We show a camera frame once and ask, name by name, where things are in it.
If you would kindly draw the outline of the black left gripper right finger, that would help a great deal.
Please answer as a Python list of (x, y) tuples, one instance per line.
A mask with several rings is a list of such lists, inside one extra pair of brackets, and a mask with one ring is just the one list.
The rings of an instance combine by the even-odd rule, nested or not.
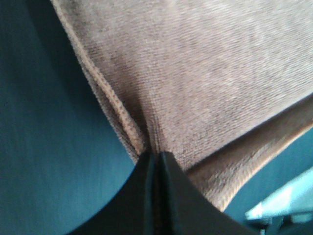
[(160, 235), (250, 235), (213, 206), (182, 171), (174, 155), (159, 154)]

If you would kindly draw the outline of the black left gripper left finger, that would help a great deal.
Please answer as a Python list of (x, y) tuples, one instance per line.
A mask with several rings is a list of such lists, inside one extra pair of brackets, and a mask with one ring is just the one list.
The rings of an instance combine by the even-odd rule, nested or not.
[(154, 156), (141, 154), (131, 175), (91, 219), (70, 235), (153, 235)]

